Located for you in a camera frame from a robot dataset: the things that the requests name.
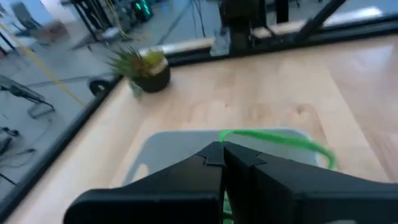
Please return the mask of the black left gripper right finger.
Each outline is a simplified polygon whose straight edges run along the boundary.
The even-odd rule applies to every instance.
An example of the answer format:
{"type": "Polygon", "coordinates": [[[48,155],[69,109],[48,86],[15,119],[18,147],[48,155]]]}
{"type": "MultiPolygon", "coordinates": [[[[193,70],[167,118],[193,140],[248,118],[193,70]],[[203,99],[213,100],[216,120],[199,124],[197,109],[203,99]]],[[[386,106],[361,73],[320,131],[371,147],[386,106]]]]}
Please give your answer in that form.
{"type": "Polygon", "coordinates": [[[375,182],[223,144],[238,223],[397,223],[397,184],[375,182]]]}

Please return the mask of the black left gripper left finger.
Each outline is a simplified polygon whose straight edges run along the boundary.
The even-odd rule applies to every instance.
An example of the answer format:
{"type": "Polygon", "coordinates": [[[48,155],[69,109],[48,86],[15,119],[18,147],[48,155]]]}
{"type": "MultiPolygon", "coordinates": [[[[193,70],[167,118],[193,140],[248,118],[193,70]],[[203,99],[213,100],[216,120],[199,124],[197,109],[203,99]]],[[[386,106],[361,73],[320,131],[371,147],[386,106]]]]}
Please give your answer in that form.
{"type": "Polygon", "coordinates": [[[91,189],[64,223],[222,223],[224,149],[213,142],[191,157],[123,187],[91,189]]]}

